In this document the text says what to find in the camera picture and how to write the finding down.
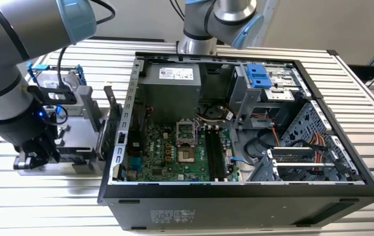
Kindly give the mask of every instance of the orange wire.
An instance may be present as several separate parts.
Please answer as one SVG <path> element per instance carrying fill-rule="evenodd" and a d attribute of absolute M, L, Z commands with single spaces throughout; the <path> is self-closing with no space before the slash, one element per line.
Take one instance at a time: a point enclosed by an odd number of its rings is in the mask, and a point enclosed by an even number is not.
<path fill-rule="evenodd" d="M 321 136 L 321 134 L 318 134 L 318 137 L 319 137 L 319 140 L 323 142 L 323 146 L 326 146 L 326 141 L 325 141 L 323 136 Z M 318 156 L 319 156 L 319 163 L 321 163 L 323 156 L 321 154 Z"/>
<path fill-rule="evenodd" d="M 318 145 L 318 135 L 317 135 L 317 132 L 314 132 L 314 136 L 315 136 L 315 144 Z M 317 151 L 314 151 L 314 155 L 315 155 L 314 163 L 318 163 L 319 158 L 318 158 L 318 153 L 317 153 Z"/>
<path fill-rule="evenodd" d="M 314 135 L 311 137 L 311 140 L 310 140 L 309 144 L 313 144 L 313 142 L 314 142 Z"/>
<path fill-rule="evenodd" d="M 278 140 L 278 135 L 277 135 L 277 131 L 274 129 L 274 126 L 271 126 L 271 131 L 273 131 L 273 136 L 274 136 L 274 139 L 275 139 L 275 144 L 277 144 L 277 147 L 279 146 L 279 140 Z"/>

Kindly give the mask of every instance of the white label sticker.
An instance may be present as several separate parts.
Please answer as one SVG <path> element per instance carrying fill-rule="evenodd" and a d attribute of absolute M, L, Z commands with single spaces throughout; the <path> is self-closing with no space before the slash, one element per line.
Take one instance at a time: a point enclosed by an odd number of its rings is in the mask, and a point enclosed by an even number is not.
<path fill-rule="evenodd" d="M 57 86 L 59 86 L 59 82 L 57 81 L 53 81 L 53 80 L 45 80 L 44 81 L 44 88 L 56 89 Z"/>
<path fill-rule="evenodd" d="M 150 214 L 155 224 L 192 223 L 195 210 L 151 210 Z"/>
<path fill-rule="evenodd" d="M 164 80 L 194 80 L 192 68 L 168 68 L 159 69 L 159 78 Z"/>
<path fill-rule="evenodd" d="M 228 112 L 227 115 L 226 115 L 226 119 L 227 119 L 227 120 L 231 120 L 231 119 L 232 119 L 232 116 L 234 116 L 234 113 L 232 113 L 232 112 Z"/>

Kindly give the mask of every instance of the slotted aluminum table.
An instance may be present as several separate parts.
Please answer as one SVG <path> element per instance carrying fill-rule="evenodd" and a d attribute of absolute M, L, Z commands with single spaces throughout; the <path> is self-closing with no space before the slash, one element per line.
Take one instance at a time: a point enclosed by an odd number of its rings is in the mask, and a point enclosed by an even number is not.
<path fill-rule="evenodd" d="M 87 40 L 68 48 L 63 66 L 80 64 L 93 98 L 101 106 L 108 102 L 103 87 L 112 85 L 123 103 L 128 87 L 135 52 L 174 53 L 174 43 Z M 329 107 L 355 145 L 374 175 L 374 96 L 338 56 L 327 51 L 250 48 L 238 51 L 219 46 L 219 56 L 301 60 Z M 44 56 L 39 63 L 56 65 L 59 51 Z M 0 138 L 0 235 L 73 234 L 132 235 L 117 226 L 107 207 L 96 205 L 100 176 L 20 176 L 12 170 L 15 151 Z M 374 204 L 321 229 L 298 228 L 282 231 L 216 230 L 167 231 L 142 234 L 167 235 L 374 235 Z"/>

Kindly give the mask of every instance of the green circuit board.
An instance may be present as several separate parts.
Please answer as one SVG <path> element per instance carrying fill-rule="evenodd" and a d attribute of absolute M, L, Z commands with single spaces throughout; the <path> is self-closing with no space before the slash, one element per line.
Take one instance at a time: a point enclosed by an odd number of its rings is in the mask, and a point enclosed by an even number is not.
<path fill-rule="evenodd" d="M 230 142 L 227 131 L 220 132 L 220 139 L 224 143 Z M 136 174 L 136 181 L 210 181 L 204 130 L 198 130 L 198 142 L 188 149 L 192 153 L 188 159 L 179 156 L 186 148 L 190 147 L 176 146 L 175 125 L 150 125 L 146 154 L 142 158 L 142 170 Z M 235 166 L 234 170 L 232 174 L 226 177 L 228 181 L 238 181 Z"/>

